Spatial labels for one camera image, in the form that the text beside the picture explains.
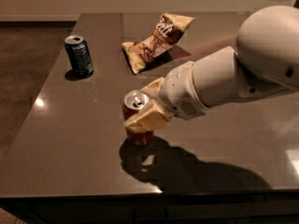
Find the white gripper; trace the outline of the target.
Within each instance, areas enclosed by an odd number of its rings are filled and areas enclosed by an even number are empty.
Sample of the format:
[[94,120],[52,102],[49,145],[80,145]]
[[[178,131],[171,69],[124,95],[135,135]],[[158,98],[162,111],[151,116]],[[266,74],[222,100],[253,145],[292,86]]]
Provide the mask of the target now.
[[195,88],[193,66],[194,62],[186,62],[171,70],[165,78],[159,77],[143,87],[141,91],[156,101],[151,100],[140,115],[125,121],[124,126],[142,133],[166,127],[174,113],[185,120],[205,115],[209,108]]

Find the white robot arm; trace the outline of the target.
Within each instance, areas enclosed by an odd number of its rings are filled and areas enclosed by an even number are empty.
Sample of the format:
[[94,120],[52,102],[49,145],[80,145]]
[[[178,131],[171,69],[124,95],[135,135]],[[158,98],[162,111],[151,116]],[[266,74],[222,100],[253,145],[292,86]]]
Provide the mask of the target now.
[[210,108],[299,90],[299,9],[266,7],[241,25],[236,47],[186,62],[141,91],[149,102],[124,122],[133,133],[193,119]]

